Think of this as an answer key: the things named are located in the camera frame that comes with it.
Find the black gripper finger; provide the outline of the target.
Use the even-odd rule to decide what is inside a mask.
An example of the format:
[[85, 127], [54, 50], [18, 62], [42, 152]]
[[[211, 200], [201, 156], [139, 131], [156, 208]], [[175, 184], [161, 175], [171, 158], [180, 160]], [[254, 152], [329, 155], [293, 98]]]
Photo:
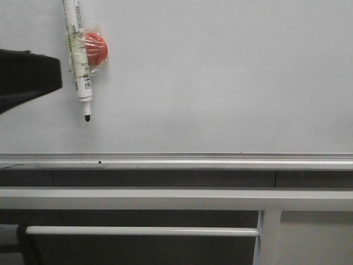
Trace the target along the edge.
[[1, 50], [1, 113], [62, 88], [60, 60], [31, 51]]

